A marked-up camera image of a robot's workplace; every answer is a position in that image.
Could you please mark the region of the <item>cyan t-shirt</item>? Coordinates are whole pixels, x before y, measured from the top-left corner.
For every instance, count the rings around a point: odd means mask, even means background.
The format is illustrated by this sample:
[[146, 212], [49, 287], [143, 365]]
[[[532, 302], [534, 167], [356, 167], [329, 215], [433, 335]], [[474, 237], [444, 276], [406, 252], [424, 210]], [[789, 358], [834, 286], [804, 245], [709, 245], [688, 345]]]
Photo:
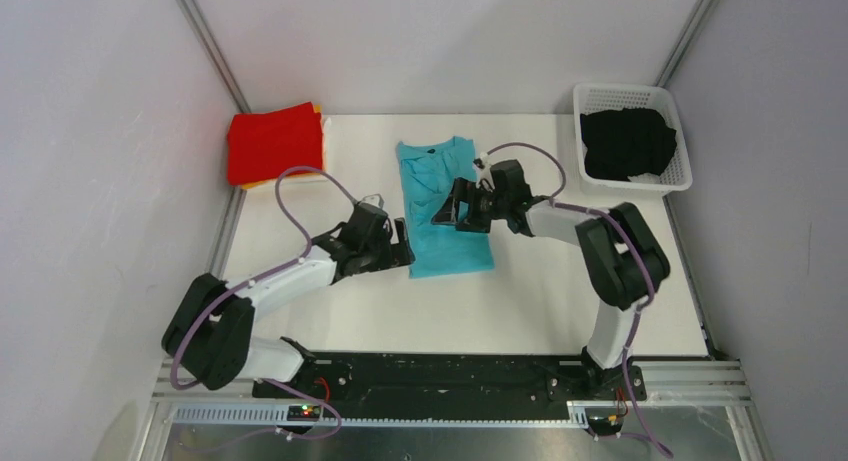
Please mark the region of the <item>cyan t-shirt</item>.
[[429, 146], [396, 146], [404, 215], [415, 261], [412, 278], [489, 271], [495, 267], [486, 234], [435, 225], [432, 218], [452, 191], [454, 180], [477, 178], [471, 139], [454, 136]]

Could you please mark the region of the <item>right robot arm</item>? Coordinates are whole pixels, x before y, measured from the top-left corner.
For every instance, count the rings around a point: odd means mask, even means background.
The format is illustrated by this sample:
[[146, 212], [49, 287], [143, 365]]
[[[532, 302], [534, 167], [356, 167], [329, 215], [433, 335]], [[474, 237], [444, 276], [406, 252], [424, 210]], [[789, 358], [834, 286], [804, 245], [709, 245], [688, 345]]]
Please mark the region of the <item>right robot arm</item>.
[[629, 202], [602, 211], [535, 195], [520, 162], [505, 160], [490, 166], [486, 179], [455, 179], [431, 222], [489, 233], [495, 220], [515, 234], [580, 249], [600, 299], [580, 380], [588, 395], [608, 397], [621, 384], [618, 367], [626, 362], [642, 311], [670, 275], [668, 258], [641, 212]]

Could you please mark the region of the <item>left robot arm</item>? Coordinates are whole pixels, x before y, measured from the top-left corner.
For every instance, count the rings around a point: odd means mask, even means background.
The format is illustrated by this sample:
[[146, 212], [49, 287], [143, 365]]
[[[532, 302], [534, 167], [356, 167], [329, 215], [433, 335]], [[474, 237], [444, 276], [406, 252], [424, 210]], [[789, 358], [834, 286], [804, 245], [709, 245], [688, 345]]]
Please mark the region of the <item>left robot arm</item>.
[[174, 378], [173, 385], [214, 391], [237, 379], [272, 379], [290, 396], [305, 396], [316, 380], [305, 363], [309, 352], [289, 338], [254, 335], [256, 322], [345, 278], [414, 260], [405, 219], [359, 201], [348, 220], [308, 239], [305, 252], [290, 261], [241, 281], [196, 277], [161, 339], [175, 366], [192, 376], [187, 383]]

